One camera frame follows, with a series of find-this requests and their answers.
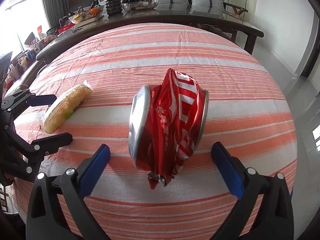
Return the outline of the fruit tray with orange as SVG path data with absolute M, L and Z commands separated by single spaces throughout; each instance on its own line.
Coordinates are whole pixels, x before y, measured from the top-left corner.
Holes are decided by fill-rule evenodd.
M 88 25 L 102 19 L 104 17 L 103 10 L 103 5 L 96 5 L 88 10 L 84 10 L 83 8 L 79 7 L 77 13 L 69 16 L 68 19 L 72 24 L 74 24 L 75 28 L 80 28 L 84 25 Z

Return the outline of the scissors on coffee table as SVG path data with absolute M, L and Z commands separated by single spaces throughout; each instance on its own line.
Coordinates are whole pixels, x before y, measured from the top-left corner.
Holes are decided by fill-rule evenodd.
M 83 27 L 78 27 L 72 30 L 72 33 L 76 33 L 77 31 L 80 31 L 81 29 L 83 29 Z

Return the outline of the red bag on table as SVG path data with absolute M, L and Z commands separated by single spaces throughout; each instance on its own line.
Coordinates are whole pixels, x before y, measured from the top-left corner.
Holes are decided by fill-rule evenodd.
M 63 33 L 64 31 L 72 28 L 73 26 L 74 26 L 74 23 L 69 23 L 69 24 L 64 25 L 63 27 L 61 27 L 61 28 L 58 29 L 57 31 L 58 31 L 59 34 L 61 34 L 61 33 Z

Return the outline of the glass bowl of grapes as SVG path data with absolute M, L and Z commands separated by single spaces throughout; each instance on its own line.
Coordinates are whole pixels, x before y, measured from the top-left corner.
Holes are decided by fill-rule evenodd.
M 121 0 L 122 8 L 127 12 L 154 9 L 158 3 L 159 0 Z

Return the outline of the striped orange white tablecloth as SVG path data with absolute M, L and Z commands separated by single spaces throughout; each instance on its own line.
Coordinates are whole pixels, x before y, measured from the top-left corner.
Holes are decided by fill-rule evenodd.
M 293 239 L 297 141 L 285 96 L 236 44 L 142 23 L 58 56 L 15 121 L 24 139 L 68 132 L 14 200 L 27 239 Z

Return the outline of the side shelf with small items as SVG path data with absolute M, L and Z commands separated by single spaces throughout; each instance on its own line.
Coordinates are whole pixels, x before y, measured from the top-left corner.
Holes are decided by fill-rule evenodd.
M 26 50 L 17 54 L 9 64 L 7 77 L 4 81 L 4 88 L 9 89 L 22 74 L 24 74 L 36 62 L 36 56 L 54 39 L 56 33 L 41 33 L 42 37 L 37 38 L 33 32 L 29 34 L 24 44 Z

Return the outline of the cream snack packet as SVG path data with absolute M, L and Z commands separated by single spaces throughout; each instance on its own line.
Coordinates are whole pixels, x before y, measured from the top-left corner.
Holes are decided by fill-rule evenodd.
M 85 80 L 61 94 L 48 108 L 40 121 L 41 129 L 53 134 L 93 92 Z

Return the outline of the crushed red soda can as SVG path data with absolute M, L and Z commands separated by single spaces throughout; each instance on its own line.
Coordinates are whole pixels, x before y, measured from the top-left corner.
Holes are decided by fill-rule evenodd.
M 151 189 L 167 186 L 198 147 L 209 93 L 188 74 L 168 69 L 160 85 L 135 94 L 129 118 L 133 165 L 148 174 Z

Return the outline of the dark wooden coffee table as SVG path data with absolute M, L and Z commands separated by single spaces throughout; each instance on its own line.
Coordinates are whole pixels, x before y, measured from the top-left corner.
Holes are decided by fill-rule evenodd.
M 79 42 L 101 33 L 103 31 L 138 23 L 173 23 L 180 25 L 197 26 L 199 24 L 212 25 L 221 31 L 231 33 L 235 40 L 236 32 L 247 35 L 244 50 L 252 54 L 257 38 L 263 38 L 264 33 L 257 27 L 229 14 L 223 9 L 213 9 L 194 5 L 168 5 L 159 4 L 155 9 L 125 12 L 114 16 L 104 14 L 104 17 L 88 25 L 83 29 L 72 33 L 72 28 L 61 33 L 50 42 L 37 56 L 37 61 L 52 62 L 63 52 Z

